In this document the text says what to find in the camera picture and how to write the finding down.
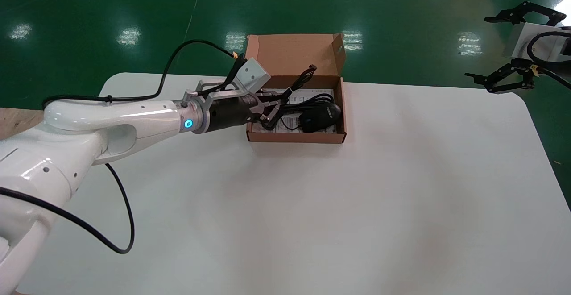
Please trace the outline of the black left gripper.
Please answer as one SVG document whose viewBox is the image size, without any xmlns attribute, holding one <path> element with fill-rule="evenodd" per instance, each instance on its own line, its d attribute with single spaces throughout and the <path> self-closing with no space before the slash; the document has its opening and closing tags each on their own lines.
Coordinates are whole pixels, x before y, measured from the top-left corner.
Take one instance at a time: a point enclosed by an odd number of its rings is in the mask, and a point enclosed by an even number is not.
<svg viewBox="0 0 571 295">
<path fill-rule="evenodd" d="M 209 108 L 209 132 L 242 126 L 260 119 L 265 130 L 274 130 L 283 113 L 280 108 L 265 111 L 264 106 L 287 104 L 290 91 L 259 91 L 246 95 L 214 100 Z"/>
</svg>

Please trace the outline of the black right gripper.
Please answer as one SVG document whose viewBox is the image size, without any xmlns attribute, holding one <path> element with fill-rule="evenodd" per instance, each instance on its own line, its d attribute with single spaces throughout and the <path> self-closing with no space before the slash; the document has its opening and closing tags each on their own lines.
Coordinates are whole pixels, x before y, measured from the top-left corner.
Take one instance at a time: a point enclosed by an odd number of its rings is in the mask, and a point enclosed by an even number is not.
<svg viewBox="0 0 571 295">
<path fill-rule="evenodd" d="M 512 23 L 513 25 L 527 23 L 525 16 L 531 12 L 547 17 L 548 21 L 544 23 L 545 26 L 557 26 L 567 18 L 566 14 L 557 12 L 555 9 L 524 1 L 515 8 L 501 10 L 496 16 L 485 17 L 484 21 L 487 23 Z M 565 41 L 559 55 L 565 57 L 571 56 L 570 38 Z M 520 75 L 520 79 L 512 83 L 502 83 L 504 79 L 510 77 L 512 74 Z M 492 94 L 532 90 L 536 87 L 534 83 L 536 76 L 532 71 L 531 63 L 507 63 L 487 76 L 472 73 L 465 73 L 464 75 L 465 77 L 472 78 L 474 84 L 483 86 L 487 92 Z"/>
</svg>

